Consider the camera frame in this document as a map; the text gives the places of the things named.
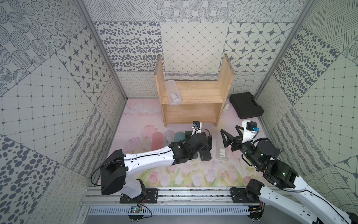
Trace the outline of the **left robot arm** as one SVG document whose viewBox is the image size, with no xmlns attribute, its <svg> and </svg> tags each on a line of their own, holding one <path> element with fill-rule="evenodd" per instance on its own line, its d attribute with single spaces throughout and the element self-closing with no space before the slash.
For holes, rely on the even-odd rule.
<svg viewBox="0 0 358 224">
<path fill-rule="evenodd" d="M 168 146 L 140 154 L 124 154 L 114 151 L 95 171 L 100 171 L 100 187 L 103 196 L 120 192 L 131 199 L 145 198 L 143 181 L 134 174 L 156 167 L 186 163 L 201 150 L 210 150 L 211 140 L 205 133 L 195 133 L 188 139 L 172 142 Z"/>
</svg>

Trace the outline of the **aluminium mounting rail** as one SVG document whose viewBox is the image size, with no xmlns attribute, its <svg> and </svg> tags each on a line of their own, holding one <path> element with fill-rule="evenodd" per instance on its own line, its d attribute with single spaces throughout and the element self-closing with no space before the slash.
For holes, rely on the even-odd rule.
<svg viewBox="0 0 358 224">
<path fill-rule="evenodd" d="M 157 187 L 158 200 L 157 203 L 148 204 L 145 206 L 167 206 L 167 205 L 193 205 L 193 206 L 219 206 L 219 205 L 243 205 L 243 206 L 260 206 L 261 203 L 266 205 L 303 205 L 297 201 L 292 195 L 286 191 L 270 188 L 270 193 L 267 199 L 260 199 L 260 203 L 233 203 L 229 187 L 212 187 L 212 188 L 169 188 Z M 82 206 L 110 206 L 110 205 L 137 205 L 137 204 L 121 204 L 121 193 L 117 192 L 112 195 L 103 196 L 99 187 L 88 187 L 80 205 Z"/>
</svg>

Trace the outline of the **small white roll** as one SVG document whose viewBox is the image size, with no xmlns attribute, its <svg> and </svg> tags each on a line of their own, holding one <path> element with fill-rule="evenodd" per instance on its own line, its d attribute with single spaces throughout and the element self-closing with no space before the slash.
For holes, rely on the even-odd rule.
<svg viewBox="0 0 358 224">
<path fill-rule="evenodd" d="M 222 111 L 223 111 L 223 112 L 227 112 L 229 106 L 230 106 L 229 104 L 225 104 Z"/>
</svg>

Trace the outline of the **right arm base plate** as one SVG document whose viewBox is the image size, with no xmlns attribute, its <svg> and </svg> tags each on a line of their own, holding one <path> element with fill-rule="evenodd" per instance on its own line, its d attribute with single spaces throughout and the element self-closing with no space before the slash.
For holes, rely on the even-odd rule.
<svg viewBox="0 0 358 224">
<path fill-rule="evenodd" d="M 260 203 L 257 194 L 244 188 L 231 187 L 229 192 L 233 203 Z"/>
</svg>

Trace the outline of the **black plastic tool case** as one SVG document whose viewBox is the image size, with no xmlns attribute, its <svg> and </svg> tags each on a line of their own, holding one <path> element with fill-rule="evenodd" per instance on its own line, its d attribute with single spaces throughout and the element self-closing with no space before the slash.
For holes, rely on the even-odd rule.
<svg viewBox="0 0 358 224">
<path fill-rule="evenodd" d="M 258 105 L 250 92 L 232 94 L 229 98 L 240 119 L 249 119 L 263 115 L 263 108 Z"/>
</svg>

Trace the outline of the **frosted barcode pencil case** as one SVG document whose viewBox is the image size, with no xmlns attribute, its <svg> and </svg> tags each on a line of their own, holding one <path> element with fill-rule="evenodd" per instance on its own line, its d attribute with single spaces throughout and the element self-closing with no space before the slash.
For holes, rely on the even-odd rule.
<svg viewBox="0 0 358 224">
<path fill-rule="evenodd" d="M 227 149 L 224 147 L 221 137 L 216 137 L 215 140 L 215 157 L 217 160 L 227 160 Z"/>
</svg>

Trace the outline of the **frosted clear pencil case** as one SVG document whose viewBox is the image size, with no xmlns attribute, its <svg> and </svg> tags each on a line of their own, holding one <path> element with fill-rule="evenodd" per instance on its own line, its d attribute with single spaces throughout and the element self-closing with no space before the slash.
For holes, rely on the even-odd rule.
<svg viewBox="0 0 358 224">
<path fill-rule="evenodd" d="M 168 80 L 164 82 L 164 86 L 166 89 L 169 105 L 180 105 L 182 103 L 182 99 L 177 87 L 177 83 L 174 80 Z"/>
</svg>

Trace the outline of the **black pencil case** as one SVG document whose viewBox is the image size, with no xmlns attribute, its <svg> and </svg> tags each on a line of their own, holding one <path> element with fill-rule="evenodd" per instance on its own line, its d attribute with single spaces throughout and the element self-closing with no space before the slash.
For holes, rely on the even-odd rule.
<svg viewBox="0 0 358 224">
<path fill-rule="evenodd" d="M 202 149 L 200 152 L 199 152 L 199 155 L 200 155 L 200 160 L 201 161 L 210 161 L 212 159 L 212 156 L 211 156 L 211 150 L 207 150 L 206 149 Z"/>
</svg>

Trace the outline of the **pink pencil case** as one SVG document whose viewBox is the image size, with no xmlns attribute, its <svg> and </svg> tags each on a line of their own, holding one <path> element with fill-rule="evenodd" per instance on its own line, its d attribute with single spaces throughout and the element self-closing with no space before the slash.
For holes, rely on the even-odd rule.
<svg viewBox="0 0 358 224">
<path fill-rule="evenodd" d="M 163 134 L 160 132 L 153 133 L 151 142 L 151 151 L 161 149 L 163 145 Z"/>
</svg>

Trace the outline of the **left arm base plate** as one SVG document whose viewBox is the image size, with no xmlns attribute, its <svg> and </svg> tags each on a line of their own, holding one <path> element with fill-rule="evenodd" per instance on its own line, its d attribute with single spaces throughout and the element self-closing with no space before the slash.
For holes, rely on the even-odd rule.
<svg viewBox="0 0 358 224">
<path fill-rule="evenodd" d="M 137 203 L 154 204 L 154 203 L 157 203 L 158 192 L 159 192 L 159 189 L 157 189 L 157 188 L 149 188 L 149 189 L 145 190 L 145 193 L 142 193 L 141 195 L 137 196 L 134 199 L 131 199 L 127 195 L 122 194 L 120 203 L 121 204 L 137 204 Z"/>
</svg>

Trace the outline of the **dark green pencil case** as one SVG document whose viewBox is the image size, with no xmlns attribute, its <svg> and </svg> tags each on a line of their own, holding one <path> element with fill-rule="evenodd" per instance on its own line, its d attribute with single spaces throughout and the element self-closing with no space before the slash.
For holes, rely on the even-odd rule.
<svg viewBox="0 0 358 224">
<path fill-rule="evenodd" d="M 192 136 L 192 131 L 185 131 L 185 138 L 186 139 L 190 139 L 190 137 Z"/>
</svg>

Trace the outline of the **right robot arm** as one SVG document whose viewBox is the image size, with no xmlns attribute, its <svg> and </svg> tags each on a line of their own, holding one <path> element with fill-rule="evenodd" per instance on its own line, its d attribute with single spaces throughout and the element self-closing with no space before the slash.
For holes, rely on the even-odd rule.
<svg viewBox="0 0 358 224">
<path fill-rule="evenodd" d="M 245 189 L 230 188 L 233 200 L 270 204 L 303 224 L 356 224 L 358 216 L 344 212 L 316 192 L 291 166 L 278 159 L 281 150 L 268 138 L 256 139 L 259 129 L 254 122 L 236 126 L 238 136 L 221 130 L 224 147 L 241 151 L 247 165 L 263 174 L 263 178 L 278 189 L 290 193 L 295 202 L 275 193 L 262 182 L 252 178 Z"/>
</svg>

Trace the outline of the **light blue pencil case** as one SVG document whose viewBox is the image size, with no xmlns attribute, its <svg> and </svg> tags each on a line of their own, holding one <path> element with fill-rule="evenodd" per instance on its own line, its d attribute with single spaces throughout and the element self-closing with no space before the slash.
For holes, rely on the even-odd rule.
<svg viewBox="0 0 358 224">
<path fill-rule="evenodd" d="M 183 132 L 178 132 L 174 134 L 174 142 L 179 142 L 182 141 L 186 138 L 185 133 Z"/>
</svg>

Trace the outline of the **wooden two-tier shelf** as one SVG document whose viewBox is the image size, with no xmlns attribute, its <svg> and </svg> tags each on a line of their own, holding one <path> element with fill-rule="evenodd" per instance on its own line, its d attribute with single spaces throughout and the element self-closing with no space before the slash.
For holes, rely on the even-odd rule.
<svg viewBox="0 0 358 224">
<path fill-rule="evenodd" d="M 190 124 L 193 121 L 218 125 L 222 110 L 235 77 L 227 54 L 223 55 L 220 73 L 216 81 L 178 81 L 177 88 L 182 102 L 170 105 L 165 87 L 161 55 L 157 55 L 154 79 L 156 82 L 163 123 Z"/>
</svg>

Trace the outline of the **clear pencil case with label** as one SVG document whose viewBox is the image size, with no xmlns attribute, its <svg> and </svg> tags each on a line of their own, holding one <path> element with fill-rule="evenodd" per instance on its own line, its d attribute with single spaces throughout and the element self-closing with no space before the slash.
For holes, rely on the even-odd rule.
<svg viewBox="0 0 358 224">
<path fill-rule="evenodd" d="M 163 147 L 169 146 L 174 141 L 174 131 L 166 130 L 163 132 Z"/>
</svg>

